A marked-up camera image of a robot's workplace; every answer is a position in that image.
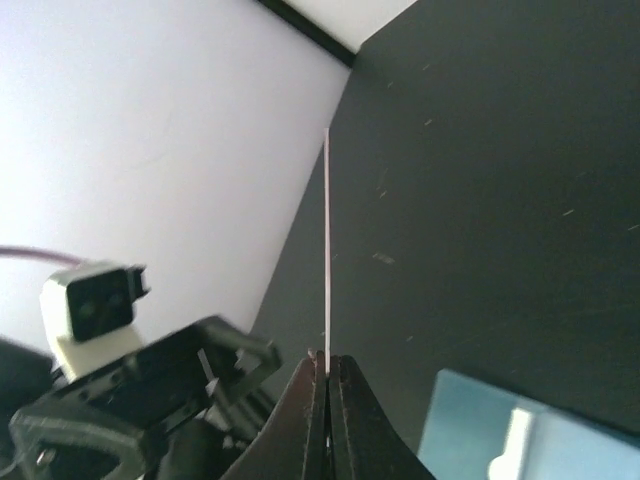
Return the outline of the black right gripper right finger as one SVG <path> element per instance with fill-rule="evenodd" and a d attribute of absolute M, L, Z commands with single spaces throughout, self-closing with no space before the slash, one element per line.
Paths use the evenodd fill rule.
<path fill-rule="evenodd" d="M 397 434 L 351 356 L 331 358 L 328 422 L 331 479 L 433 477 Z"/>

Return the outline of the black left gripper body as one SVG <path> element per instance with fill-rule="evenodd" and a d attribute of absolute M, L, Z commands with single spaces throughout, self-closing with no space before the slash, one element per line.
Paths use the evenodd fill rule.
<path fill-rule="evenodd" d="M 210 405 L 199 357 L 203 341 L 191 324 L 49 393 L 86 404 L 141 429 L 176 430 Z"/>

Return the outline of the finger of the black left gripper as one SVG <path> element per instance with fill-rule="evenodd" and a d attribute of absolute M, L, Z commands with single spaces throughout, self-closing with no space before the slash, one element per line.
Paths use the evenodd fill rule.
<path fill-rule="evenodd" d="M 270 415 L 275 401 L 262 384 L 282 366 L 277 346 L 244 333 L 219 316 L 197 322 L 207 364 L 216 380 L 208 394 L 211 407 L 228 412 L 248 407 L 256 415 Z"/>
<path fill-rule="evenodd" d="M 137 479 L 150 470 L 146 433 L 108 413 L 82 404 L 33 404 L 9 422 L 18 464 L 27 479 L 52 479 L 44 458 L 61 446 L 86 448 L 118 460 L 107 479 Z"/>

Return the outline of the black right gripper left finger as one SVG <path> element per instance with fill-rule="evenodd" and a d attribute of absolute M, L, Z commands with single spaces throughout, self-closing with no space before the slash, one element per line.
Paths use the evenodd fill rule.
<path fill-rule="evenodd" d="M 312 352 L 298 364 L 267 423 L 224 477 L 323 479 L 326 394 L 325 354 Z"/>

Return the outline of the blue leather card holder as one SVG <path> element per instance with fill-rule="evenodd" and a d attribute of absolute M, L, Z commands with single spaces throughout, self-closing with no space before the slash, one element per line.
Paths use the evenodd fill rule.
<path fill-rule="evenodd" d="M 417 451 L 438 479 L 636 479 L 639 439 L 441 370 Z"/>

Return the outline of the red card with stripe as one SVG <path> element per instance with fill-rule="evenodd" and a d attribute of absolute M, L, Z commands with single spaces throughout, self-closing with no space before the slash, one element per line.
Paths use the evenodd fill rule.
<path fill-rule="evenodd" d="M 330 231 L 330 132 L 324 130 L 323 144 L 324 171 L 324 323 L 325 323 L 325 373 L 330 374 L 331 357 L 331 231 Z"/>

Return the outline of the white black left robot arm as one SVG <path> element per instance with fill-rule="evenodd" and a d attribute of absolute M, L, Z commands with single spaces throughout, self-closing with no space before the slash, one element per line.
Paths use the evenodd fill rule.
<path fill-rule="evenodd" d="M 277 347 L 218 316 L 199 320 L 64 385 L 50 357 L 1 342 L 4 479 L 139 479 L 154 475 L 172 434 L 217 405 L 248 441 L 231 407 L 274 407 L 261 387 L 282 361 Z"/>

